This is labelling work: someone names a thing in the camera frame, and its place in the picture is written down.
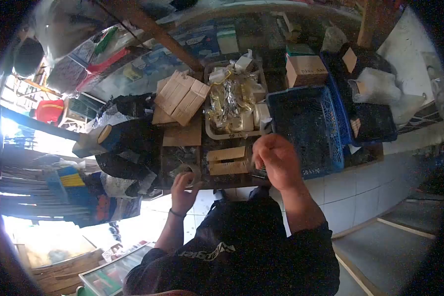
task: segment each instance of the paper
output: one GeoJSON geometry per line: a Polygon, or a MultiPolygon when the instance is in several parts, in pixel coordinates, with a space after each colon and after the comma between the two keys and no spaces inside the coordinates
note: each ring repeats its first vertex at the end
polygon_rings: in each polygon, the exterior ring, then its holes
{"type": "Polygon", "coordinates": [[[357,56],[355,55],[352,48],[349,47],[345,55],[342,57],[342,60],[344,61],[345,66],[347,66],[347,70],[349,71],[349,73],[352,73],[355,65],[357,64],[357,56]]]}
{"type": "Polygon", "coordinates": [[[187,127],[167,127],[163,136],[166,146],[200,146],[202,136],[202,116],[195,116],[187,127]]]}

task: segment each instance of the plastic tray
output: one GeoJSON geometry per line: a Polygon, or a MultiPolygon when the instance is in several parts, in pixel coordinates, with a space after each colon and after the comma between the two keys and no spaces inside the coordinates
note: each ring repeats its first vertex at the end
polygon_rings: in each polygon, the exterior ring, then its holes
{"type": "Polygon", "coordinates": [[[328,87],[269,93],[266,101],[273,131],[295,145],[305,180],[342,171],[342,143],[328,87]]]}
{"type": "MultiPolygon", "coordinates": [[[[356,114],[358,104],[352,102],[352,91],[347,83],[347,79],[351,78],[351,74],[347,72],[347,68],[343,64],[342,60],[336,56],[336,54],[321,52],[319,56],[326,66],[327,72],[329,73],[327,86],[331,91],[332,103],[337,115],[337,123],[342,145],[351,144],[355,147],[361,147],[381,142],[395,141],[397,138],[397,133],[394,126],[383,137],[368,140],[365,139],[363,142],[355,140],[349,118],[350,114],[356,114]]],[[[392,121],[391,111],[389,111],[387,116],[390,117],[392,121]]]]}
{"type": "MultiPolygon", "coordinates": [[[[229,62],[212,62],[210,64],[208,64],[205,68],[204,68],[204,82],[208,85],[209,84],[209,75],[211,74],[212,70],[215,67],[225,67],[229,64],[229,62]]],[[[253,71],[259,71],[259,78],[258,78],[258,83],[261,84],[266,92],[268,92],[268,87],[266,86],[266,80],[265,80],[265,74],[263,74],[263,68],[262,65],[259,61],[257,60],[253,60],[253,71]]],[[[204,109],[207,110],[211,105],[211,99],[209,97],[207,97],[207,99],[205,100],[205,105],[204,105],[204,109]]],[[[236,132],[236,133],[227,133],[227,134],[216,134],[212,127],[211,127],[211,123],[210,123],[210,119],[209,119],[209,115],[207,114],[207,112],[204,113],[205,115],[205,132],[207,133],[207,135],[214,140],[225,140],[225,139],[234,139],[234,138],[248,138],[248,137],[253,137],[253,136],[259,136],[262,134],[267,134],[267,133],[271,133],[272,128],[271,125],[267,125],[265,130],[259,130],[259,131],[251,131],[251,132],[236,132]]]]}

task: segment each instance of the brown cardboard box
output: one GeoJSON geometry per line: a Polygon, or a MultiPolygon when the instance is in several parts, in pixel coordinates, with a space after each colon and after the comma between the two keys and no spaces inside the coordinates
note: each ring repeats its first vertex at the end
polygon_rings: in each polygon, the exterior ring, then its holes
{"type": "Polygon", "coordinates": [[[230,175],[248,173],[248,159],[245,146],[209,151],[207,153],[211,175],[230,175]]]}
{"type": "Polygon", "coordinates": [[[163,147],[166,146],[200,146],[202,136],[202,115],[199,113],[187,127],[180,125],[167,127],[163,136],[163,147]]]}
{"type": "MultiPolygon", "coordinates": [[[[158,83],[156,84],[157,94],[159,94],[163,90],[163,87],[166,85],[166,83],[169,81],[170,78],[171,77],[166,77],[165,79],[158,81],[158,83]]],[[[161,125],[172,122],[177,122],[177,121],[171,118],[171,116],[169,116],[166,112],[164,112],[160,106],[156,105],[155,112],[153,113],[153,121],[151,122],[151,124],[161,125]]]]}
{"type": "Polygon", "coordinates": [[[286,78],[288,87],[323,85],[327,79],[327,69],[317,55],[288,56],[286,78]]]}
{"type": "Polygon", "coordinates": [[[176,70],[156,95],[155,103],[182,126],[186,126],[201,107],[209,90],[208,85],[176,70]]]}

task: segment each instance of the person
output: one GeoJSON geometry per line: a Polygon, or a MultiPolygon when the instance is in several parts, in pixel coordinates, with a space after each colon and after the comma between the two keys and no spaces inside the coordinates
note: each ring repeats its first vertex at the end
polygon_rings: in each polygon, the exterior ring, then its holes
{"type": "Polygon", "coordinates": [[[256,167],[283,198],[291,236],[267,187],[248,201],[216,200],[195,238],[183,245],[184,217],[197,186],[185,191],[192,173],[176,176],[164,229],[142,263],[124,281],[124,295],[334,295],[339,264],[332,231],[311,198],[294,146],[277,134],[253,145],[256,167]]]}
{"type": "Polygon", "coordinates": [[[51,123],[57,127],[62,120],[63,112],[63,100],[42,100],[38,103],[36,109],[30,110],[30,117],[42,122],[51,123]]]}

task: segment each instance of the floor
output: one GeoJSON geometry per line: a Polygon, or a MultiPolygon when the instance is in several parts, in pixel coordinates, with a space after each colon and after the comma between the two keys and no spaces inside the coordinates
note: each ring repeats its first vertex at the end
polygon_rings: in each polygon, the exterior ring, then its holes
{"type": "MultiPolygon", "coordinates": [[[[403,152],[386,155],[380,163],[305,183],[335,234],[365,222],[407,198],[411,188],[418,186],[424,177],[423,167],[411,152],[403,152]]],[[[229,189],[228,194],[243,199],[248,198],[251,190],[253,187],[234,188],[229,189]]],[[[270,195],[280,205],[289,236],[291,233],[280,193],[272,188],[270,195]]],[[[196,228],[209,212],[214,199],[212,190],[201,190],[197,195],[194,206],[184,220],[185,243],[194,237],[196,228]]],[[[171,195],[142,202],[140,216],[119,222],[122,239],[156,241],[170,208],[171,195]]]]}

